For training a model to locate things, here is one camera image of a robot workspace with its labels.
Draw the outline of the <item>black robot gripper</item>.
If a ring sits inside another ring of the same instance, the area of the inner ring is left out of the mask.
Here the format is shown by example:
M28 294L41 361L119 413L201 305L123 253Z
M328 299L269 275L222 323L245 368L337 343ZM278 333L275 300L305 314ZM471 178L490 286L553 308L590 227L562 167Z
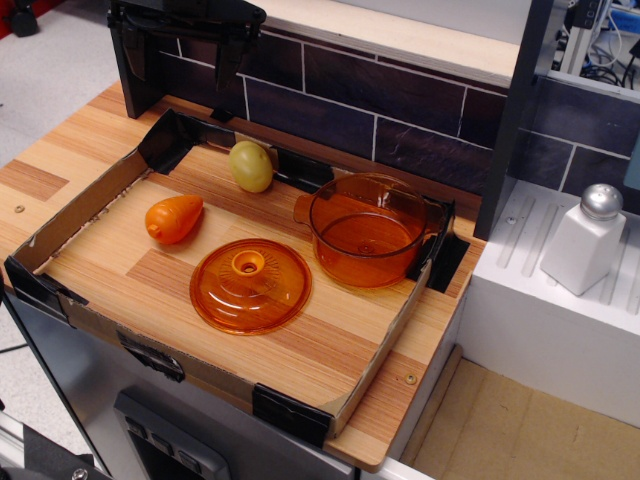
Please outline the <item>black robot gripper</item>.
M145 34L226 41L217 46L216 90L234 80L255 40L266 11L247 1L111 1L108 25L123 28L125 57L132 74L146 80Z

